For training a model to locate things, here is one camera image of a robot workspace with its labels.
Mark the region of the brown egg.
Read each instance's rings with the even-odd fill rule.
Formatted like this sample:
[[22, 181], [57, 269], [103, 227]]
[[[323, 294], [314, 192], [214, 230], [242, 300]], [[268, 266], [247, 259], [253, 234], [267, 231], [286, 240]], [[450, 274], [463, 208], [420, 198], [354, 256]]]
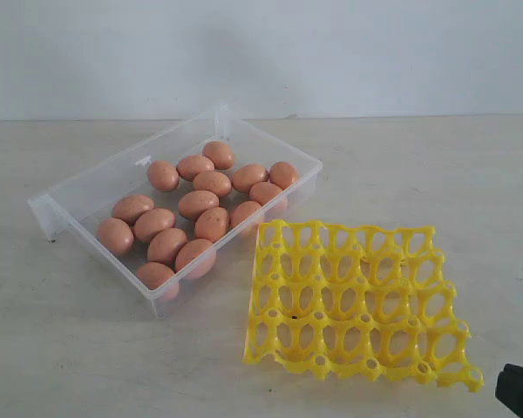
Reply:
[[[159, 262], [147, 262], [140, 266], [135, 274], [149, 290], [156, 290], [168, 282], [175, 275], [175, 272], [169, 266]], [[167, 287], [164, 293], [159, 294], [159, 299], [161, 301], [174, 300], [179, 292], [180, 283], [176, 281]]]
[[192, 182], [199, 173], [213, 171], [214, 162], [204, 155], [194, 154], [181, 159], [176, 169], [181, 178]]
[[119, 200], [112, 208], [112, 216], [133, 226], [145, 212], [155, 208], [153, 200], [142, 194], [132, 194]]
[[144, 212], [134, 224], [135, 238], [140, 242], [150, 242], [158, 233], [167, 228], [172, 228], [175, 216], [166, 208], [154, 208]]
[[298, 173], [294, 165], [278, 161], [269, 170], [269, 180], [272, 184], [285, 190], [298, 180]]
[[98, 224], [98, 241], [112, 254], [123, 256], [133, 245], [134, 235], [131, 227], [123, 220], [108, 218]]
[[203, 147], [202, 154], [209, 158], [218, 170], [228, 170], [234, 166], [235, 155], [226, 142], [210, 141]]
[[[193, 239], [187, 242], [178, 252], [174, 261], [174, 268], [179, 272], [188, 264], [195, 261], [205, 251], [209, 250], [213, 243], [208, 239]], [[206, 258], [187, 274], [188, 280], [197, 280], [211, 270], [216, 261], [216, 252], [210, 252]]]
[[282, 193], [282, 188], [270, 182], [259, 182], [252, 185], [249, 189], [249, 197], [261, 206], [266, 205]]
[[268, 170], [264, 165], [253, 163], [238, 169], [231, 178], [232, 187], [241, 193], [249, 193], [251, 187], [268, 179]]
[[196, 220], [195, 237], [215, 243], [227, 233], [229, 223], [229, 214], [225, 208], [219, 206], [210, 208]]
[[147, 169], [147, 178], [151, 186], [160, 192], [171, 192], [180, 182], [177, 169], [165, 160], [153, 161]]
[[245, 202], [240, 203], [231, 213], [230, 216], [230, 225], [232, 228], [236, 228], [240, 223], [245, 221], [246, 219], [253, 217], [252, 223], [245, 227], [241, 232], [240, 235], [242, 237], [246, 237], [250, 235], [251, 233], [254, 233], [258, 227], [263, 221], [264, 221], [264, 215], [259, 214], [259, 211], [261, 210], [262, 206], [253, 200], [248, 200]]
[[187, 234], [179, 228], [167, 228], [149, 243], [147, 260], [172, 265], [180, 249], [188, 242]]
[[205, 211], [220, 204], [216, 194], [205, 190], [191, 191], [185, 194], [178, 203], [179, 214], [190, 220], [196, 220]]
[[232, 191], [231, 181], [223, 172], [200, 172], [194, 177], [192, 184], [194, 190], [209, 191], [215, 194], [218, 198], [224, 198]]

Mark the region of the yellow plastic egg tray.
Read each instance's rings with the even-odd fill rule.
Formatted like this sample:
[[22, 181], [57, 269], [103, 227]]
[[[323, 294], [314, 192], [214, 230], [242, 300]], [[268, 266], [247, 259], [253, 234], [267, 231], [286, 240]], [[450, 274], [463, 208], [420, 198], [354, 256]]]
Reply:
[[413, 379], [476, 392], [471, 332], [431, 226], [273, 220], [257, 233], [243, 360], [318, 378]]

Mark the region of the clear plastic bin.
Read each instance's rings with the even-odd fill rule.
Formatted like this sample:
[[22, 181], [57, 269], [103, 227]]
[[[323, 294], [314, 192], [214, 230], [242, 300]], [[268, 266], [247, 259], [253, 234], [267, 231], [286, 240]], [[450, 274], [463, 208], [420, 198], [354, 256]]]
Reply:
[[188, 155], [201, 153], [204, 145], [213, 140], [230, 145], [236, 156], [235, 170], [249, 163], [269, 168], [278, 161], [295, 166], [299, 179], [259, 211], [265, 220], [286, 219], [316, 188], [317, 175], [323, 168], [320, 159], [239, 119], [227, 105], [219, 104], [34, 195], [28, 204], [47, 239], [70, 233], [89, 254], [108, 266], [118, 281], [135, 290], [155, 316], [168, 316], [175, 306], [197, 292], [200, 282], [188, 277], [198, 265], [193, 263], [176, 274], [180, 291], [176, 298], [167, 300], [161, 289], [149, 290], [135, 275], [146, 262], [145, 245], [137, 242], [126, 256], [116, 257], [97, 241], [96, 231], [98, 224], [110, 217], [114, 205], [129, 195], [146, 195], [156, 206], [176, 212], [181, 197], [191, 191], [191, 184], [181, 181], [176, 191], [159, 192], [148, 182], [148, 166], [155, 160], [175, 165]]

